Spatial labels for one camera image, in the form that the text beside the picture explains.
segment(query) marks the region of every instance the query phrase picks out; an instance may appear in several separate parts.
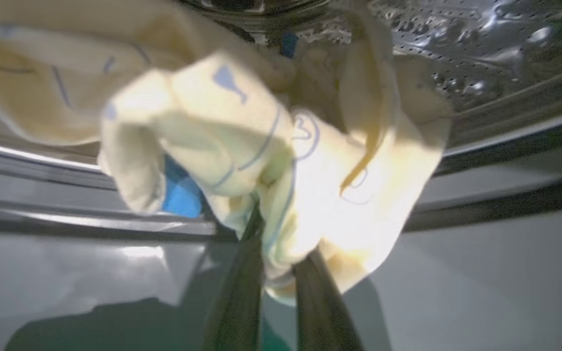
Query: white fabric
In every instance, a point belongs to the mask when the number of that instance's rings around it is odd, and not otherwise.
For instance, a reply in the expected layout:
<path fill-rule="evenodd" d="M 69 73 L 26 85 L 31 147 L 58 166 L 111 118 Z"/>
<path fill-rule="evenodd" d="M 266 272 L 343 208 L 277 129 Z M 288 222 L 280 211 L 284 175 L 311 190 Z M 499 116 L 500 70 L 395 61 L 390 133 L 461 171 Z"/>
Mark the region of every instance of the white fabric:
<path fill-rule="evenodd" d="M 366 38 L 299 44 L 293 63 L 161 1 L 0 0 L 0 119 L 43 144 L 100 140 L 140 213 L 163 202 L 163 154 L 238 233 L 259 198 L 268 293 L 292 304 L 282 278 L 315 247 L 343 292 L 391 251 L 451 114 L 428 62 L 355 16 Z"/>

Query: cloth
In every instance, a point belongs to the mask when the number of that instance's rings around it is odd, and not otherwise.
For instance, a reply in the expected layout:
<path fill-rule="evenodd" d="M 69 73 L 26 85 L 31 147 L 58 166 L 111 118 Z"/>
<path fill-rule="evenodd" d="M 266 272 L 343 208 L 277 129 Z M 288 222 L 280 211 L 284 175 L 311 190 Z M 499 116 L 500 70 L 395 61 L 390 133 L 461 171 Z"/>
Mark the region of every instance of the cloth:
<path fill-rule="evenodd" d="M 365 36 L 299 40 L 289 60 L 160 1 L 0 0 L 0 119 L 44 144 L 100 140 L 139 213 L 170 208 L 172 161 L 238 235 L 258 198 L 268 293 L 293 304 L 288 272 L 317 247 L 343 293 L 388 256 L 452 113 L 427 60 L 347 10 Z"/>

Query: yellow cloth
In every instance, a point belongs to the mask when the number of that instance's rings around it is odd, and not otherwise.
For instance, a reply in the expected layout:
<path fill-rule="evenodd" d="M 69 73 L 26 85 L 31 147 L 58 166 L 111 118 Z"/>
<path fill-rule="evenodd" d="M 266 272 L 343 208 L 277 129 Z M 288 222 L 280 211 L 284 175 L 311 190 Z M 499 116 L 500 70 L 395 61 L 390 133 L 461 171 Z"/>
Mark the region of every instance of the yellow cloth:
<path fill-rule="evenodd" d="M 159 0 L 0 0 L 0 119 L 43 144 L 100 140 L 140 213 L 163 202 L 163 154 L 238 233 L 258 197 L 268 293 L 292 304 L 284 277 L 315 247 L 344 292 L 391 251 L 451 114 L 428 62 L 353 11 L 365 38 L 291 62 Z"/>

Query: blue fabric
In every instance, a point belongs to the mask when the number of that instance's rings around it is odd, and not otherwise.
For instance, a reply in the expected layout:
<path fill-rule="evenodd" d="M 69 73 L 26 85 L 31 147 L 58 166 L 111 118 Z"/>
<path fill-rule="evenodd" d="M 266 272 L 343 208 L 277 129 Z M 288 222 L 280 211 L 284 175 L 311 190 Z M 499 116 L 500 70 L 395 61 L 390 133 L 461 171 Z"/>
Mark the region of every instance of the blue fabric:
<path fill-rule="evenodd" d="M 281 55 L 289 59 L 294 58 L 297 42 L 299 42 L 299 37 L 296 34 L 284 33 L 281 37 Z"/>
<path fill-rule="evenodd" d="M 188 172 L 176 164 L 170 156 L 165 155 L 164 173 L 166 175 L 166 194 L 162 211 L 187 218 L 199 217 L 202 208 L 202 194 Z"/>

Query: gray surface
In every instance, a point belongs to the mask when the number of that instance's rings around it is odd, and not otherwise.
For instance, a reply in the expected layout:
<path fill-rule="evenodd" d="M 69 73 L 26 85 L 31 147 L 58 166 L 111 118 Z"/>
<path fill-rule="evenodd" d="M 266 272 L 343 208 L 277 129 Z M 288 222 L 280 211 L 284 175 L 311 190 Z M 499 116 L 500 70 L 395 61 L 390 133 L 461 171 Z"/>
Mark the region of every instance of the gray surface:
<path fill-rule="evenodd" d="M 149 297 L 195 347 L 233 250 L 209 252 L 0 235 L 0 350 L 27 322 Z M 562 213 L 404 235 L 345 300 L 369 351 L 562 349 Z M 295 312 L 266 298 L 264 314 L 295 345 Z"/>

